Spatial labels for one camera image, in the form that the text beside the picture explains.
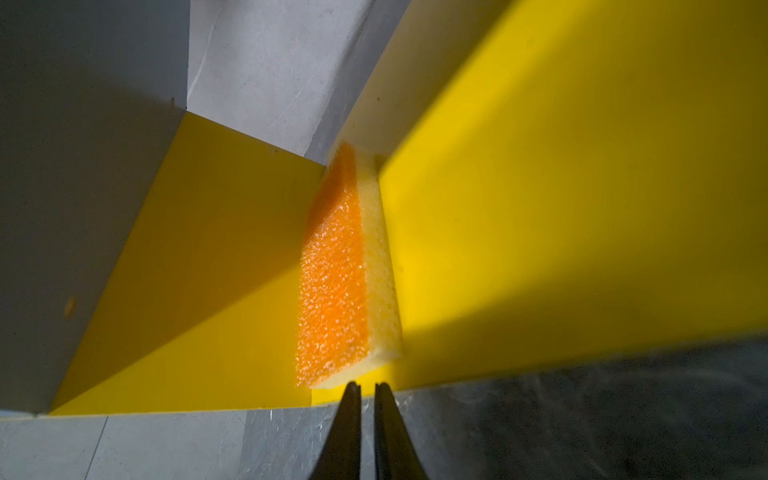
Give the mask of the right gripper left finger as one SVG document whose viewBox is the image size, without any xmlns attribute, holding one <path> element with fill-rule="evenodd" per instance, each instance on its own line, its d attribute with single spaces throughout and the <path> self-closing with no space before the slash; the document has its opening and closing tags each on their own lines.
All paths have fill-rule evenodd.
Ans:
<svg viewBox="0 0 768 480">
<path fill-rule="evenodd" d="M 361 388 L 352 381 L 345 387 L 310 479 L 358 480 L 361 436 Z"/>
</svg>

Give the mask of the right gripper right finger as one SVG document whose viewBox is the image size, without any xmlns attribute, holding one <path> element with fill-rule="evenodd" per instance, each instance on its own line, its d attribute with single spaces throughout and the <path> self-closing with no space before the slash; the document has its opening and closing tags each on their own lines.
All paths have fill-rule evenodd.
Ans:
<svg viewBox="0 0 768 480">
<path fill-rule="evenodd" d="M 428 479 L 387 383 L 375 387 L 374 451 L 378 480 Z"/>
</svg>

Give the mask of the orange yellow sponge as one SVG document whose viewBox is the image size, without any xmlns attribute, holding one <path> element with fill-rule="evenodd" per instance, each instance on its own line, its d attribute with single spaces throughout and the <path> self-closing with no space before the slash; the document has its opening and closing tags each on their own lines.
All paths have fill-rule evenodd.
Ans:
<svg viewBox="0 0 768 480">
<path fill-rule="evenodd" d="M 377 159 L 342 142 L 306 219 L 296 382 L 332 389 L 391 363 L 403 350 Z"/>
</svg>

